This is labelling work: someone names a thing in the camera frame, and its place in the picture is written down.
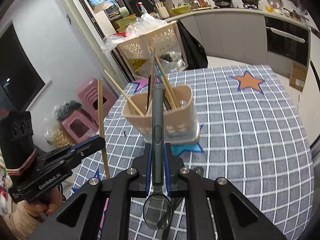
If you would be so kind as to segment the person's left hand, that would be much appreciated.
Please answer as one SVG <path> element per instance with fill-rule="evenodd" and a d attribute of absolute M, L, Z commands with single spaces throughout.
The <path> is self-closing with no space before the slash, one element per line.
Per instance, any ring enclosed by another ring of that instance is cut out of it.
<path fill-rule="evenodd" d="M 3 216 L 5 224 L 17 239 L 27 239 L 44 221 L 40 215 L 41 212 L 50 216 L 63 203 L 62 194 L 57 187 L 50 191 L 48 199 L 48 205 L 38 200 L 33 203 L 24 200 L 17 204 L 13 213 Z"/>

